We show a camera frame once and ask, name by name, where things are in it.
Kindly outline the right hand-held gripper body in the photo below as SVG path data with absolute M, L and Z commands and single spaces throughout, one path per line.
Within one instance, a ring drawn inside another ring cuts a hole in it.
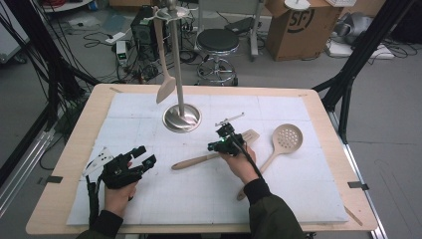
M 240 113 L 238 116 L 234 116 L 232 118 L 223 119 L 222 121 L 216 123 L 216 126 L 220 125 L 220 127 L 225 123 L 230 123 L 231 120 L 236 120 L 240 117 L 242 117 L 244 113 Z M 223 145 L 219 152 L 222 153 L 228 153 L 230 155 L 236 156 L 240 152 L 240 145 L 243 143 L 242 136 L 239 133 L 235 133 L 235 130 L 233 133 L 226 137 L 220 137 L 220 139 L 223 142 Z

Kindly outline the slotted beige spatula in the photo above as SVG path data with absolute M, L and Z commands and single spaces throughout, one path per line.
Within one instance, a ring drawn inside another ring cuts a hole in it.
M 246 131 L 244 131 L 242 133 L 242 137 L 243 137 L 243 140 L 247 144 L 251 144 L 254 141 L 256 141 L 260 137 L 260 135 L 257 132 L 255 132 L 253 129 L 248 129 L 248 130 L 246 130 Z M 195 164 L 199 164 L 201 162 L 204 162 L 206 160 L 209 160 L 209 159 L 212 159 L 212 158 L 216 158 L 218 156 L 219 156 L 218 153 L 212 153 L 212 154 L 208 154 L 208 155 L 203 155 L 203 156 L 199 156 L 199 157 L 190 158 L 190 159 L 179 161 L 179 162 L 173 164 L 171 166 L 171 168 L 173 170 L 184 169 L 184 168 L 193 166 Z

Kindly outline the metal utensil stand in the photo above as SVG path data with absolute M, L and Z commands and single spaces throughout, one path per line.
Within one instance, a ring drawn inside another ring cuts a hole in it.
M 177 104 L 169 107 L 163 113 L 163 124 L 171 131 L 185 133 L 195 130 L 201 123 L 200 111 L 184 102 L 183 85 L 181 79 L 181 63 L 179 56 L 177 21 L 186 18 L 190 12 L 189 9 L 178 7 L 177 0 L 164 0 L 165 7 L 154 7 L 154 16 L 170 27 L 171 48 L 173 55 L 176 86 L 173 92 L 177 93 Z

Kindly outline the beige skimmer spoon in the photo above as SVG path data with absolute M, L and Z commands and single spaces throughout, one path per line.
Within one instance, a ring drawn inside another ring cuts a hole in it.
M 241 135 L 246 142 L 253 142 L 259 137 L 258 133 L 252 129 L 246 130 L 245 132 L 241 133 Z M 298 150 L 303 143 L 303 134 L 297 126 L 290 123 L 285 123 L 274 129 L 271 141 L 273 144 L 273 153 L 260 167 L 261 173 L 263 173 L 270 166 L 270 164 L 278 155 L 293 153 Z M 242 188 L 237 194 L 236 199 L 241 201 L 245 197 L 246 194 Z

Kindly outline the solid beige spatula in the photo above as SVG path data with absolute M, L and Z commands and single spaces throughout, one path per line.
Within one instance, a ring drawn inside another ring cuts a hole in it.
M 158 46 L 159 59 L 160 59 L 162 74 L 163 74 L 163 83 L 158 89 L 157 96 L 156 96 L 156 102 L 160 104 L 168 96 L 172 94 L 176 86 L 176 80 L 174 77 L 169 75 L 168 70 L 167 70 L 164 42 L 163 42 L 163 33 L 162 33 L 162 21 L 158 18 L 155 18 L 153 22 L 154 22 L 154 28 L 155 28 L 155 34 L 156 34 L 156 40 L 157 40 L 157 46 Z

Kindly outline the person's left hand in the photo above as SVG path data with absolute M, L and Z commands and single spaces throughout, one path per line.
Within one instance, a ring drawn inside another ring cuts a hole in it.
M 128 201 L 136 192 L 136 182 L 119 189 L 105 188 L 105 210 L 123 217 Z

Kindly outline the black tape strip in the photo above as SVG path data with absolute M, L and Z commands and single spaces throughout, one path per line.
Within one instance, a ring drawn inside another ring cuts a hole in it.
M 360 181 L 350 181 L 347 183 L 349 188 L 360 188 L 363 191 L 368 190 L 369 187 L 366 183 L 361 183 Z
M 40 177 L 40 179 L 38 180 L 38 184 L 40 185 L 47 185 L 48 183 L 56 183 L 56 184 L 60 184 L 63 180 L 62 176 L 55 176 L 55 175 L 49 175 L 47 177 Z

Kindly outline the black round stool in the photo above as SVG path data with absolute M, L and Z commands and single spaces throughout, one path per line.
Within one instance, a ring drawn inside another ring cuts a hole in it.
M 239 47 L 238 36 L 226 29 L 206 29 L 196 38 L 197 48 L 205 54 L 197 66 L 197 75 L 204 81 L 224 85 L 230 82 L 237 86 L 239 81 L 234 66 L 226 57 Z

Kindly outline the grey metal stand leg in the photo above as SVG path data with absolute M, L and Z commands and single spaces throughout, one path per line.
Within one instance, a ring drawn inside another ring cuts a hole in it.
M 258 25 L 260 22 L 260 17 L 262 10 L 264 8 L 264 2 L 265 0 L 257 0 L 257 6 L 256 11 L 254 14 L 254 25 L 250 31 L 250 61 L 254 62 L 255 59 L 259 56 L 259 50 L 258 50 Z

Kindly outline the black flat device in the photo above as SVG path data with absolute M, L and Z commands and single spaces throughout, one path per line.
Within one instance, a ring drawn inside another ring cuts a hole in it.
M 253 17 L 247 17 L 247 18 L 244 18 L 242 20 L 227 24 L 225 26 L 225 29 L 230 30 L 233 33 L 239 35 L 239 34 L 246 33 L 249 30 L 251 30 L 253 25 L 254 25 L 254 18 Z

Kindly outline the cardboard box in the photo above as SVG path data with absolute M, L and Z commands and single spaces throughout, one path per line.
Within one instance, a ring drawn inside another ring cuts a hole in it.
M 308 0 L 306 10 L 294 10 L 285 0 L 266 0 L 272 14 L 266 49 L 275 61 L 318 57 L 342 12 L 325 0 Z

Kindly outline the black computer tower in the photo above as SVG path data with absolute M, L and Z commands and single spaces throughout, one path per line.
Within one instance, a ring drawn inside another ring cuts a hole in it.
M 130 24 L 138 57 L 150 62 L 159 58 L 155 28 L 153 21 L 150 20 L 152 16 L 152 7 L 142 5 Z

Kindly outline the white power strip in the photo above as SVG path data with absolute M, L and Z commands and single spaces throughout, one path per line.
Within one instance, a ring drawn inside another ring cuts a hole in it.
M 113 44 L 114 42 L 120 40 L 124 36 L 125 36 L 124 33 L 118 32 L 118 33 L 112 35 L 110 38 L 105 39 L 105 42 L 108 43 L 108 44 Z

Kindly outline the brown tape strip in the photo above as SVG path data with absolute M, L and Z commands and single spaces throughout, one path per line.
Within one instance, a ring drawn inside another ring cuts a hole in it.
M 363 226 L 363 222 L 349 208 L 344 206 L 344 210 L 359 226 Z

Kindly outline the grey machine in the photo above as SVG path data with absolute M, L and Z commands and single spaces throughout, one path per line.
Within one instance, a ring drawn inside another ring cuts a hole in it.
M 372 19 L 361 12 L 346 13 L 337 20 L 333 32 L 346 44 L 353 45 L 371 23 Z

